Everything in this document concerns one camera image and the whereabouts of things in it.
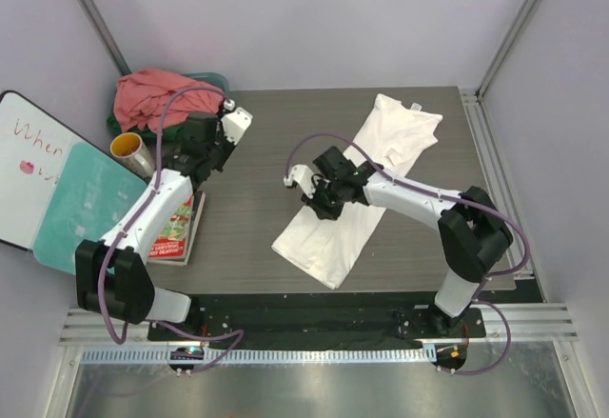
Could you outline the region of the white t shirt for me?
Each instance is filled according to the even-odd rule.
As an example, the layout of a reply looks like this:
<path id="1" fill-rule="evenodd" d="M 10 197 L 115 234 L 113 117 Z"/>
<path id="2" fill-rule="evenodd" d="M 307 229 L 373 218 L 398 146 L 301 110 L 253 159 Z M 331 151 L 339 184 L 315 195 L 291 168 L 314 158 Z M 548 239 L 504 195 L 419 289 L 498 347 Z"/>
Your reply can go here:
<path id="1" fill-rule="evenodd" d="M 356 264 L 385 209 L 369 203 L 363 188 L 379 168 L 404 177 L 438 142 L 443 117 L 379 93 L 372 111 L 344 151 L 323 153 L 312 171 L 293 166 L 286 184 L 304 183 L 304 202 L 271 245 L 291 265 L 337 289 Z"/>

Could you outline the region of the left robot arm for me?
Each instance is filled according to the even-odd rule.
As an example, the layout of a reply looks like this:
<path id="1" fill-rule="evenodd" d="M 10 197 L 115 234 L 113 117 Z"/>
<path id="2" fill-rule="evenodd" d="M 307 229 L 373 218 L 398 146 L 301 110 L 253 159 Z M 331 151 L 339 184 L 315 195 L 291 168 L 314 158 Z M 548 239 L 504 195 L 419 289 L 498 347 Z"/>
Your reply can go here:
<path id="1" fill-rule="evenodd" d="M 184 341 L 201 333 L 198 302 L 154 286 L 146 263 L 171 216 L 213 171 L 223 169 L 251 123 L 251 114 L 242 108 L 187 120 L 179 139 L 161 149 L 162 166 L 134 206 L 100 240 L 84 240 L 77 247 L 80 309 L 102 315 L 107 323 L 167 323 Z"/>

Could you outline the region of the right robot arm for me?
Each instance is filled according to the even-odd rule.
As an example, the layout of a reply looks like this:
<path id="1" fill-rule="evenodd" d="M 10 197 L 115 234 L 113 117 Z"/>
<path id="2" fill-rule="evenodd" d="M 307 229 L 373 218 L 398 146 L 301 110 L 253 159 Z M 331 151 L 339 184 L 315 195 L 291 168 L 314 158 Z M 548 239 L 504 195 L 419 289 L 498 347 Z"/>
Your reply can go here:
<path id="1" fill-rule="evenodd" d="M 380 208 L 414 219 L 439 234 L 448 272 L 424 318 L 442 337 L 460 330 L 483 279 L 513 243 L 486 191 L 478 187 L 465 192 L 437 189 L 403 179 L 369 160 L 357 166 L 335 147 L 313 164 L 315 169 L 292 167 L 284 184 L 302 191 L 302 202 L 318 219 L 336 221 L 346 215 L 348 207 Z"/>

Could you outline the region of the green t shirt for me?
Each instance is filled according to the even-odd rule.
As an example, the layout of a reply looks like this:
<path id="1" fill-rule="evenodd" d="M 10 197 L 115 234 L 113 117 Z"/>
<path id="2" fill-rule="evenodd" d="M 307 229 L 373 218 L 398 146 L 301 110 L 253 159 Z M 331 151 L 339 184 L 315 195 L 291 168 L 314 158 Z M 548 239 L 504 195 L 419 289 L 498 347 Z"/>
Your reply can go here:
<path id="1" fill-rule="evenodd" d="M 179 138 L 179 134 L 188 118 L 188 114 L 185 112 L 170 112 L 166 115 L 163 121 L 163 142 L 175 142 Z M 151 116 L 141 125 L 136 123 L 132 128 L 127 129 L 127 132 L 134 132 L 144 139 L 145 142 L 151 143 L 156 140 L 157 127 L 160 125 L 161 115 Z M 106 119 L 106 125 L 109 132 L 117 136 L 123 133 L 121 124 L 116 119 L 115 115 L 111 113 Z"/>

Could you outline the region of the teal laundry basket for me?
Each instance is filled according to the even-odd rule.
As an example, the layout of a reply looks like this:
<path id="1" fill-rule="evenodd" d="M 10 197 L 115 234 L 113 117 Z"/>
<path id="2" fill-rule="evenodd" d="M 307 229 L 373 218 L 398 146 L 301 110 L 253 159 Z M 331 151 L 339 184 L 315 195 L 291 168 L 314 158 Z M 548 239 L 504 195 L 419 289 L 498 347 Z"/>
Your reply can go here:
<path id="1" fill-rule="evenodd" d="M 195 72 L 195 73 L 187 73 L 187 78 L 196 80 L 198 82 L 208 83 L 219 90 L 222 90 L 224 93 L 230 92 L 230 85 L 228 80 L 220 73 L 217 72 Z"/>

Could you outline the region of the yellow inside mug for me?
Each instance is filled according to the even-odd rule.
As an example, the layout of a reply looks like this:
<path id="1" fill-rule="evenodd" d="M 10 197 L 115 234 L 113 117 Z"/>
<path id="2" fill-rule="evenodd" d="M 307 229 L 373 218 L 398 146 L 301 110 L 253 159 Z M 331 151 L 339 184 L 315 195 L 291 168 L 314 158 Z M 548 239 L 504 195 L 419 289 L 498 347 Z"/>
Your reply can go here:
<path id="1" fill-rule="evenodd" d="M 153 176 L 155 161 L 140 135 L 122 133 L 112 140 L 109 150 L 119 164 L 139 177 L 149 179 Z"/>

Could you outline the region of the pink t shirt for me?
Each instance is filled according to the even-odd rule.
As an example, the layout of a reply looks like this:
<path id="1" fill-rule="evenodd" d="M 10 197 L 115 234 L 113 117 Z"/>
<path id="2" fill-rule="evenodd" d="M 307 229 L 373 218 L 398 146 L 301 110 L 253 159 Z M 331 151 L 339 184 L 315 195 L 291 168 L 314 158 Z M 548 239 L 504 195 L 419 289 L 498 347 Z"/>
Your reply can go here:
<path id="1" fill-rule="evenodd" d="M 160 125 L 170 112 L 218 113 L 225 96 L 222 90 L 184 75 L 160 69 L 138 70 L 116 82 L 113 111 L 123 132 L 151 116 L 161 115 Z"/>

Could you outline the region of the red book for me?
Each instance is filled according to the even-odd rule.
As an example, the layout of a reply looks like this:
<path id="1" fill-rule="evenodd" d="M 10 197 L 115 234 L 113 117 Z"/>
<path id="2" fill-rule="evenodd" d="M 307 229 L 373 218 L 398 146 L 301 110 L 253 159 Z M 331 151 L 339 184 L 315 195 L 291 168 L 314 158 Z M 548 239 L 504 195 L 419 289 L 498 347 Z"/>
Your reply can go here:
<path id="1" fill-rule="evenodd" d="M 153 244 L 149 264 L 183 267 L 188 263 L 205 200 L 206 194 L 198 190 L 176 210 Z"/>

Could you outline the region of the teal mat sheet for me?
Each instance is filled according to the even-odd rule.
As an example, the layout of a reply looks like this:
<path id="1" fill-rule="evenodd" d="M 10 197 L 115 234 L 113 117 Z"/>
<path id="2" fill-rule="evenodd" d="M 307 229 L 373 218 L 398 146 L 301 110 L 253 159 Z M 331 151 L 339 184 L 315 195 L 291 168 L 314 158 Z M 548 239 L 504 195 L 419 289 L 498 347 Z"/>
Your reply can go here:
<path id="1" fill-rule="evenodd" d="M 147 183 L 86 142 L 74 144 L 33 244 L 40 264 L 73 275 L 83 240 L 99 240 L 147 188 Z"/>

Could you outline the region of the whiteboard with red writing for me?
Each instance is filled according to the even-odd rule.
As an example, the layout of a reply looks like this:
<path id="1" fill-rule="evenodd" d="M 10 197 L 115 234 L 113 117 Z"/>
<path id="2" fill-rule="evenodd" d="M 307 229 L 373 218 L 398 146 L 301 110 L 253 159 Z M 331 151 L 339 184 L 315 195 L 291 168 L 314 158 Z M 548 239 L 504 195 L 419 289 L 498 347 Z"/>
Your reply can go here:
<path id="1" fill-rule="evenodd" d="M 31 249 L 80 137 L 23 95 L 1 94 L 1 240 Z"/>

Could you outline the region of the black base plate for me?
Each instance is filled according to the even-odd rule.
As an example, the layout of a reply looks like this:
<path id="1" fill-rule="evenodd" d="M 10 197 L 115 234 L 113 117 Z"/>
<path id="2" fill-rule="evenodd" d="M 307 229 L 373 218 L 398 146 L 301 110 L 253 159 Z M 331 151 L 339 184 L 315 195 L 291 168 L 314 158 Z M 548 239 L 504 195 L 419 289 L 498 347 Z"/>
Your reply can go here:
<path id="1" fill-rule="evenodd" d="M 210 337 L 241 329 L 246 340 L 275 337 L 284 344 L 313 334 L 331 338 L 377 334 L 403 340 L 486 336 L 481 311 L 468 307 L 458 317 L 442 316 L 429 292 L 292 294 L 199 294 L 191 297 L 186 320 L 174 326 Z"/>

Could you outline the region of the left corner aluminium post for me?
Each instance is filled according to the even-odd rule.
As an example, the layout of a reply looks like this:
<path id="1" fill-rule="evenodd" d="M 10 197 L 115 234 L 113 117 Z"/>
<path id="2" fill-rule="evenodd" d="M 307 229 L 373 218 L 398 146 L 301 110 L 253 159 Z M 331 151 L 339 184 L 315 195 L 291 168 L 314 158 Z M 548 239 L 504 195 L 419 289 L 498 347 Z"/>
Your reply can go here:
<path id="1" fill-rule="evenodd" d="M 130 67 L 116 40 L 114 39 L 106 20 L 94 0 L 77 0 L 85 16 L 93 27 L 102 46 L 118 72 L 124 76 L 130 73 Z"/>

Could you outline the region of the corner aluminium post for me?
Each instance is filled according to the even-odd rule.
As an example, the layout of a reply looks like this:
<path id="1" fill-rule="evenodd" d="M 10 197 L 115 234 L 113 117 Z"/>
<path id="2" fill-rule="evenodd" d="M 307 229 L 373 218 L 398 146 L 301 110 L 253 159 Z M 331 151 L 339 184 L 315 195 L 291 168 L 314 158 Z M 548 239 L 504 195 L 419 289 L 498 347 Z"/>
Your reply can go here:
<path id="1" fill-rule="evenodd" d="M 124 76 L 130 73 L 130 67 L 116 40 L 114 39 L 106 20 L 94 0 L 77 0 L 85 16 L 93 27 L 102 46 L 118 72 Z"/>
<path id="2" fill-rule="evenodd" d="M 501 40 L 501 44 L 493 56 L 491 63 L 482 77 L 479 87 L 476 89 L 476 97 L 481 102 L 490 91 L 502 66 L 519 42 L 522 34 L 530 20 L 533 18 L 542 0 L 523 0 L 514 19 L 512 20 L 507 33 Z"/>

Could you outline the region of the right corner aluminium post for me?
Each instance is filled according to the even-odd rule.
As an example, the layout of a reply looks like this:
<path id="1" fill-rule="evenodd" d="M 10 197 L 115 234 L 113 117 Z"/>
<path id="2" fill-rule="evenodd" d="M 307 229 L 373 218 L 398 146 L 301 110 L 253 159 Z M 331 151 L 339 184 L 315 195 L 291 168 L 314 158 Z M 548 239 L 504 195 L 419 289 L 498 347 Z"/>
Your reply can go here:
<path id="1" fill-rule="evenodd" d="M 481 102 L 490 91 L 502 66 L 519 42 L 522 34 L 530 20 L 533 18 L 542 0 L 523 0 L 514 19 L 512 20 L 507 33 L 501 40 L 501 44 L 493 56 L 491 63 L 482 77 L 479 87 L 476 89 L 476 97 Z"/>

